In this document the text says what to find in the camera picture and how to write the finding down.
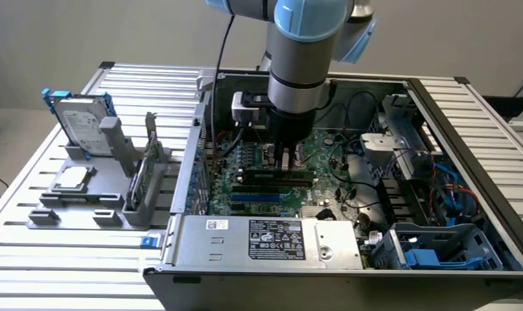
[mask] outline ventilation hole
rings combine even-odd
[[[475,235],[475,241],[477,241],[478,245],[481,245],[483,243],[483,239],[481,238],[479,235]]]
[[[445,234],[445,235],[435,235],[435,236],[434,236],[434,240],[435,240],[435,241],[447,241],[447,240],[451,239],[453,236],[454,236],[454,235],[447,235],[447,234]]]
[[[498,265],[495,264],[494,259],[491,259],[491,258],[487,260],[487,264],[490,265],[490,268],[493,268],[493,270],[495,270],[495,268],[498,267]]]

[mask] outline power supply label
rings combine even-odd
[[[256,260],[306,260],[302,222],[250,220],[248,255]]]

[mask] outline metal slotted table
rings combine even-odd
[[[98,70],[83,90],[114,96],[135,146],[147,143],[144,115],[158,113],[159,138],[174,149],[154,214],[154,230],[160,231],[200,103],[198,74],[199,69],[116,63]],[[419,79],[523,220],[522,140],[470,85],[453,78]],[[66,143],[56,126],[0,199],[0,310],[163,310],[139,272],[160,257],[160,250],[139,248],[148,232],[26,227],[67,158]],[[483,310],[523,310],[523,302],[510,303],[501,301]]]

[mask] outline blue latch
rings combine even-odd
[[[433,249],[411,249],[405,254],[407,266],[421,270],[475,270],[485,261],[477,257],[462,262],[439,262]]]
[[[107,115],[110,117],[116,117],[116,112],[115,112],[115,107],[114,107],[114,98],[112,96],[106,92],[102,96],[106,100],[106,108],[107,108]]]
[[[54,93],[51,93],[51,89],[48,88],[43,89],[43,100],[52,114],[55,114],[52,98],[70,98],[70,97],[71,97],[70,91],[55,91]]]
[[[156,249],[158,248],[159,238],[154,238],[152,236],[143,236],[140,241],[142,249]]]

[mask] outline blue cable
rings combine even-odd
[[[459,182],[459,174],[458,173],[453,172],[447,167],[445,167],[439,163],[434,163],[434,165],[437,166],[437,168],[439,168],[443,172],[449,173],[454,177],[455,182]]]

